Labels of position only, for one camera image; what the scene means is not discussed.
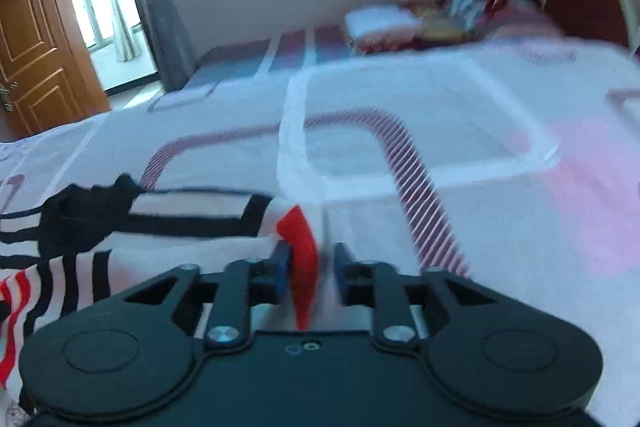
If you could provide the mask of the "striped knit sweater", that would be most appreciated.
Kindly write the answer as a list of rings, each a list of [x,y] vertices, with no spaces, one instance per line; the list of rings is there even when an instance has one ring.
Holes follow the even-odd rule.
[[[322,216],[267,194],[213,187],[147,190],[122,174],[109,185],[70,184],[34,208],[1,197],[1,386],[18,395],[17,358],[40,327],[177,265],[215,270],[292,248],[295,321],[316,299]]]

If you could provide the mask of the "patterned pink bed sheet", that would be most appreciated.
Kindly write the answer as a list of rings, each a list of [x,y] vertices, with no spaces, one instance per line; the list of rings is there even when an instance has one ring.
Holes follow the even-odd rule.
[[[639,62],[611,43],[528,39],[372,55],[166,94],[1,147],[2,229],[70,184],[121,173],[140,212],[229,213],[274,196],[256,239],[115,234],[111,286],[177,261],[264,251],[304,210],[366,260],[455,269],[593,335],[609,426],[639,420]]]

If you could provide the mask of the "brown wooden door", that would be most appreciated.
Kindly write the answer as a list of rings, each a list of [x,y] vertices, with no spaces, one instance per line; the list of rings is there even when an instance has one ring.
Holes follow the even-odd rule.
[[[15,139],[111,109],[72,0],[1,0],[0,53],[1,119]]]

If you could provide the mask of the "striped far bed mattress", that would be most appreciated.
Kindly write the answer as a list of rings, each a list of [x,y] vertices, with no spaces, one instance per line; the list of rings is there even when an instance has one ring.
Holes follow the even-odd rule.
[[[262,77],[349,57],[352,48],[340,25],[306,28],[269,39],[216,46],[201,58],[186,88]]]

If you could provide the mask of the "striped maroon pillow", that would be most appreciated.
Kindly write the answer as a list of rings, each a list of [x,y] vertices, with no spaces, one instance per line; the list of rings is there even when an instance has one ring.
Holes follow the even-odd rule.
[[[510,2],[500,11],[483,15],[472,33],[480,40],[564,36],[564,31],[545,12],[529,2]]]

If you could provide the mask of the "folded red yellow blanket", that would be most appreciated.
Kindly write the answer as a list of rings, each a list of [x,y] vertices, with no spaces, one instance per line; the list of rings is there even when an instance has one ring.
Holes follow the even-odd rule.
[[[474,41],[445,11],[420,1],[371,4],[344,16],[346,42],[359,54],[425,51]]]

